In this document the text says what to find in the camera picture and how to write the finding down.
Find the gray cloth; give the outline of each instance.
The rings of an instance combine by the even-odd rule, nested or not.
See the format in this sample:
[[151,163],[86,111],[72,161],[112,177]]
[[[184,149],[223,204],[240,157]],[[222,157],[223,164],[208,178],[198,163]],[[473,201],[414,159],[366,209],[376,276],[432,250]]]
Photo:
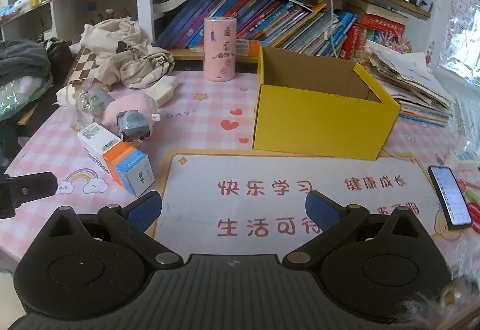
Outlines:
[[27,75],[49,79],[50,62],[43,46],[30,40],[0,41],[0,87]]

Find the open cardboard box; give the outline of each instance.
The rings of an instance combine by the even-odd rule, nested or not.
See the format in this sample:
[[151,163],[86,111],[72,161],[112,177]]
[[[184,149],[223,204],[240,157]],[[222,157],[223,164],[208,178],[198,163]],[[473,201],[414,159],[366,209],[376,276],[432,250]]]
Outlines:
[[375,160],[400,106],[358,63],[262,47],[253,148]]

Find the checkered board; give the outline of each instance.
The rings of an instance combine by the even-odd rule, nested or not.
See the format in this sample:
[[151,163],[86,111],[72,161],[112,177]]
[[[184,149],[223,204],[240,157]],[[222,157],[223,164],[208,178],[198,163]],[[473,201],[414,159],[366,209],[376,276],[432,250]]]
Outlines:
[[95,63],[96,58],[97,54],[92,53],[88,48],[80,49],[80,52],[75,58],[75,62],[71,66],[67,80],[68,84],[77,89],[82,86],[83,81],[87,79],[90,74],[95,76],[98,68],[98,65]]

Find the pink plush toy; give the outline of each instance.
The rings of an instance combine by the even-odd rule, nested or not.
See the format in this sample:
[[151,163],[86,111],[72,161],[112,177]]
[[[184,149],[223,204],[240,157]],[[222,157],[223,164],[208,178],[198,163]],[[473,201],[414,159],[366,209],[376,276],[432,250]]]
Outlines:
[[138,110],[145,116],[152,136],[154,123],[152,114],[157,112],[157,105],[152,97],[143,92],[132,93],[111,102],[103,114],[102,125],[118,136],[117,114],[129,110]]

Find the white rectangle on tablecloth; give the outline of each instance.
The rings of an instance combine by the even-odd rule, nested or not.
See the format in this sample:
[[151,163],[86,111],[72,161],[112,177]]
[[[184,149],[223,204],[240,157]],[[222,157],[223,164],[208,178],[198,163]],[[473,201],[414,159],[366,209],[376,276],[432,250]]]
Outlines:
[[276,253],[282,260],[317,236],[305,212],[310,185],[343,206],[361,204],[373,214],[406,205],[429,234],[435,233],[439,201],[410,158],[186,153],[171,160],[155,239],[185,260],[191,253]]

